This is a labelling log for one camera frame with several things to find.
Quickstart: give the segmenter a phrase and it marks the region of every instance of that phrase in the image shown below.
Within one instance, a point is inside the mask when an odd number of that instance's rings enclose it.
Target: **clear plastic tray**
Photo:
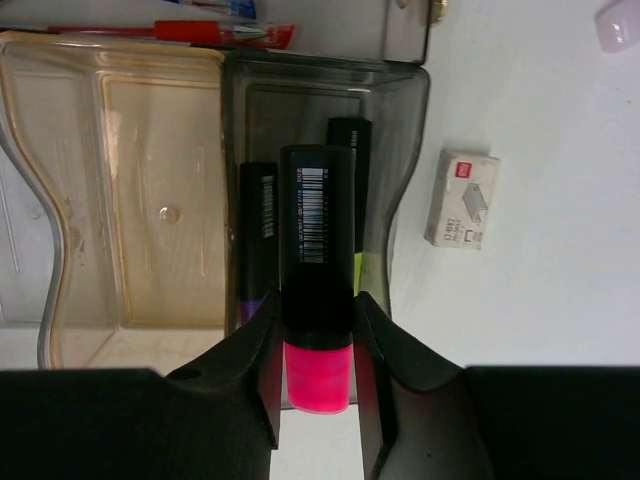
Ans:
[[[170,45],[0,36],[3,147],[56,247],[41,365],[166,373],[222,337],[222,60]]]
[[[420,152],[427,73],[408,64],[245,50],[227,56],[224,75],[230,175],[244,162],[279,162],[286,145],[325,143],[332,117],[372,122],[360,289],[390,313],[392,225]],[[234,194],[233,177],[229,185]]]

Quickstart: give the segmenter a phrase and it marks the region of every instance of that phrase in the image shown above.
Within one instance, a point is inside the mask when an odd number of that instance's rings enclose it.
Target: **pink highlighter tip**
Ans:
[[[330,415],[349,405],[353,347],[306,350],[284,344],[289,401],[298,410]]]

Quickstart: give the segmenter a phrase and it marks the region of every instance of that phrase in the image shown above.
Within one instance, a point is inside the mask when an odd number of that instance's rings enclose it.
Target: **pen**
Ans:
[[[289,24],[239,24],[208,20],[158,20],[153,27],[91,27],[53,25],[49,33],[90,33],[146,37],[174,42],[285,49],[293,36]]]

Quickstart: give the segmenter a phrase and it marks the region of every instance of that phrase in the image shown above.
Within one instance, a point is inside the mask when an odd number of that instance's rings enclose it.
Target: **highlighter cap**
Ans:
[[[293,145],[280,161],[280,279],[285,341],[340,350],[353,328],[352,148]]]
[[[353,347],[308,350],[285,343],[289,401],[298,410],[330,415],[349,405]]]

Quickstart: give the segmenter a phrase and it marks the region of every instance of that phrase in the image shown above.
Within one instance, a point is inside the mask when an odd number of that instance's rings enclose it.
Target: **black highlighter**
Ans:
[[[269,290],[279,286],[278,166],[243,163],[239,171],[240,324],[248,322]]]
[[[355,277],[354,291],[360,290],[360,267],[364,250],[364,226],[367,215],[369,168],[371,165],[371,122],[364,118],[329,120],[327,143],[351,147],[356,154],[355,170]]]

